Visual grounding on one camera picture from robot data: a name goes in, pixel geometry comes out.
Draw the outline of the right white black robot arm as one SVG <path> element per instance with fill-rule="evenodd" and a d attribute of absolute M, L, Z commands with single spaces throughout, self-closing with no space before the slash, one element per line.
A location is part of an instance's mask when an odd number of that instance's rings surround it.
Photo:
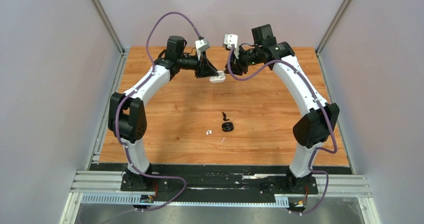
<path fill-rule="evenodd" d="M 269 67 L 286 85 L 301 118 L 292 128 L 297 142 L 294 158 L 286 171 L 281 186 L 290 192 L 303 192 L 312 179 L 312 165 L 318 151 L 337 152 L 334 136 L 340 109 L 318 92 L 301 68 L 295 51 L 287 42 L 278 42 L 271 25 L 251 30 L 253 45 L 244 49 L 238 36 L 226 34 L 223 46 L 230 51 L 225 73 L 243 81 L 242 75 L 250 66 L 262 64 L 259 70 Z"/>

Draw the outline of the white earbud charging case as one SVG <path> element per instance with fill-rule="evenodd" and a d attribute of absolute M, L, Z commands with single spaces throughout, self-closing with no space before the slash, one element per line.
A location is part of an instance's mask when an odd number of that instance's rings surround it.
<path fill-rule="evenodd" d="M 216 76 L 211 76 L 209 78 L 209 81 L 211 83 L 222 83 L 226 80 L 226 75 L 224 73 L 224 71 L 218 71 Z"/>

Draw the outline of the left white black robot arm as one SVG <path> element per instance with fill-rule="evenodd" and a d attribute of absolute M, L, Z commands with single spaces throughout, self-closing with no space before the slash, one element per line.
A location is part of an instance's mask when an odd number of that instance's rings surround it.
<path fill-rule="evenodd" d="M 154 94 L 180 70 L 192 70 L 196 78 L 209 78 L 212 83 L 225 80 L 224 72 L 207 59 L 206 39 L 195 42 L 195 55 L 185 52 L 186 44 L 183 37 L 170 36 L 148 73 L 133 87 L 110 97 L 108 128 L 123 146 L 128 161 L 121 184 L 124 191 L 145 191 L 153 185 L 152 165 L 146 156 L 143 136 L 148 127 L 145 106 Z"/>

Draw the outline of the black earbud case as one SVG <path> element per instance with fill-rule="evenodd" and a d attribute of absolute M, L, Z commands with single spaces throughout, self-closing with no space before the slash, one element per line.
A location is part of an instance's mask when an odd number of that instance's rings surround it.
<path fill-rule="evenodd" d="M 221 126 L 223 132 L 230 132 L 234 130 L 234 125 L 232 122 L 225 122 Z"/>

